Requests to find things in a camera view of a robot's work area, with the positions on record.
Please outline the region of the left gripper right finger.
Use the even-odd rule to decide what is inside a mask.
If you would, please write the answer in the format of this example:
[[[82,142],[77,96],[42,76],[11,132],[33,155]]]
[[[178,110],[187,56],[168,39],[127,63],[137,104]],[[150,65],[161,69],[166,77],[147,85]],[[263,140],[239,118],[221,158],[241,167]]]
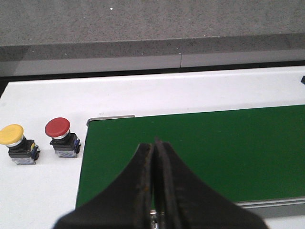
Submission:
[[[265,229],[256,214],[210,188],[159,139],[154,147],[154,204],[161,229]]]

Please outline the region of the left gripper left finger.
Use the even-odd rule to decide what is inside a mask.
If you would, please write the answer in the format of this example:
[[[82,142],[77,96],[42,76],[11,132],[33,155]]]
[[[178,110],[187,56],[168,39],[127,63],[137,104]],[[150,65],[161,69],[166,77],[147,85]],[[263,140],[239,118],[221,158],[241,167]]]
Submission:
[[[149,229],[152,144],[139,144],[119,176],[96,197],[61,217],[56,229]]]

